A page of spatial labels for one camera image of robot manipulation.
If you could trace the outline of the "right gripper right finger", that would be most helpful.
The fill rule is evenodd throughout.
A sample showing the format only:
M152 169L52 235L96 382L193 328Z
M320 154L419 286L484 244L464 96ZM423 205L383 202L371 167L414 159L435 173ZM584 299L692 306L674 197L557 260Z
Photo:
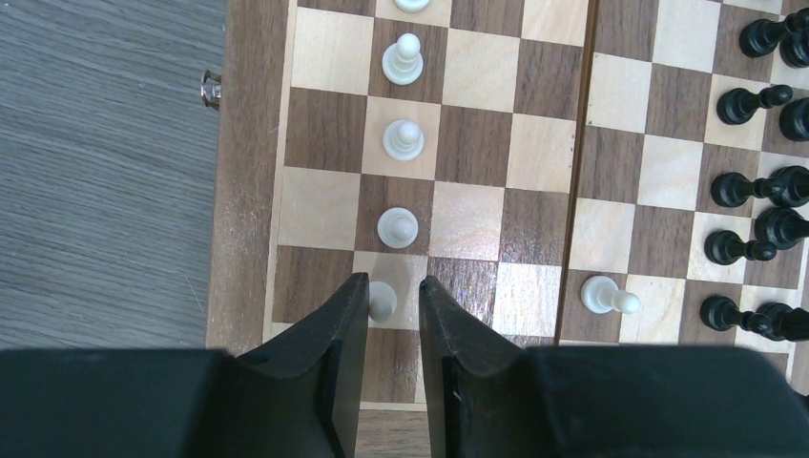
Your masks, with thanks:
M419 286L435 457L804 457L808 411L729 346L520 347L434 277Z

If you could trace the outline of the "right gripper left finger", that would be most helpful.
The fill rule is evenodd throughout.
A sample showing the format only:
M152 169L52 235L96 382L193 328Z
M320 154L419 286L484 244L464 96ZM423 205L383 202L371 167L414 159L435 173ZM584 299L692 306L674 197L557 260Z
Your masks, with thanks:
M347 457L369 277L234 356L222 349L16 349L1 354L5 457Z

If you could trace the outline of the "white chess pawn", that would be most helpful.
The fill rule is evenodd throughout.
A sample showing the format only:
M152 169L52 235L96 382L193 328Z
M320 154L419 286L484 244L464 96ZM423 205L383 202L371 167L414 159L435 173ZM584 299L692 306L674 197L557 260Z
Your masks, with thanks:
M392 207L380 216L377 233L384 245L393 249L409 246L418 236L418 220L403 207Z

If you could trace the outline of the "wooden chess board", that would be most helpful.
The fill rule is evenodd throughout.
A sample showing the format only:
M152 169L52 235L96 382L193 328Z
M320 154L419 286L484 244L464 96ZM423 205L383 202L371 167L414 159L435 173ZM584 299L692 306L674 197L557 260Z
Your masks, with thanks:
M808 244L769 262L710 262L704 241L754 237L768 199L716 205L714 179L806 166L779 109L722 123L726 92L808 72L739 48L751 22L802 1L231 1L221 69L205 342L243 353L317 309L352 273L398 304L372 323L358 450L429 452L418 287L436 277L521 346L719 344L761 352L799 392L806 343L699 318L712 295L741 310L808 303ZM419 124L410 161L387 126ZM393 249L380 216L403 207L417 238ZM613 279L635 314L595 314L583 283Z

